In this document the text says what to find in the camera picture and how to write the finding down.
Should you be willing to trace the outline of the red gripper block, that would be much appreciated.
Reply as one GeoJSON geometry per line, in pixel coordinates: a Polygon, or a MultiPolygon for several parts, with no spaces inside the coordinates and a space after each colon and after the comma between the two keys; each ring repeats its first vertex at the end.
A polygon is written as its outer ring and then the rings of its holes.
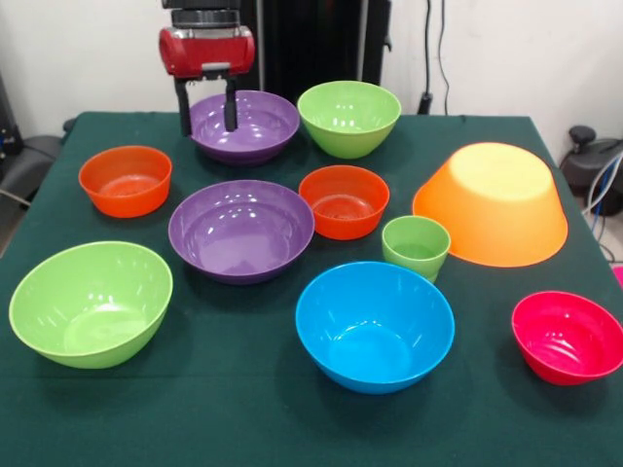
{"type": "MultiPolygon", "coordinates": [[[[190,104],[185,79],[247,73],[255,59],[255,41],[246,26],[215,29],[163,28],[159,34],[160,56],[168,75],[174,77],[180,127],[192,134],[190,104]]],[[[224,121],[227,131],[238,128],[237,79],[227,80],[224,121]]]]}

